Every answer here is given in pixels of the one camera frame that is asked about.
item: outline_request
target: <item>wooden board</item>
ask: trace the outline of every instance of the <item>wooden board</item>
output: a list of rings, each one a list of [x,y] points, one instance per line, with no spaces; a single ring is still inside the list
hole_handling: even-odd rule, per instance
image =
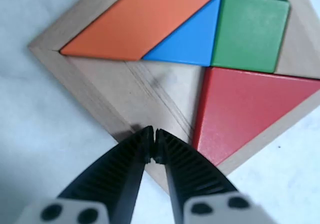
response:
[[[34,55],[74,95],[92,116],[120,141],[140,127],[161,127],[189,142],[193,135],[197,96],[202,82],[198,66],[156,62],[123,62],[66,57],[59,50],[117,0],[80,0],[29,45]],[[309,73],[320,78],[320,25],[309,0],[290,0],[292,15],[280,55],[278,73],[299,76]],[[309,66],[301,65],[309,60]],[[236,152],[219,167],[230,172],[256,151],[317,107],[313,95],[293,111]],[[148,173],[168,190],[161,165],[150,164]]]

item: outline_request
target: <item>square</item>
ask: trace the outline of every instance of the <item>square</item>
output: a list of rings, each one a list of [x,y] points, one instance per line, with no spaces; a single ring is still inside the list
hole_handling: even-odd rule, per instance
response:
[[[211,65],[273,73],[289,9],[285,0],[222,0]]]

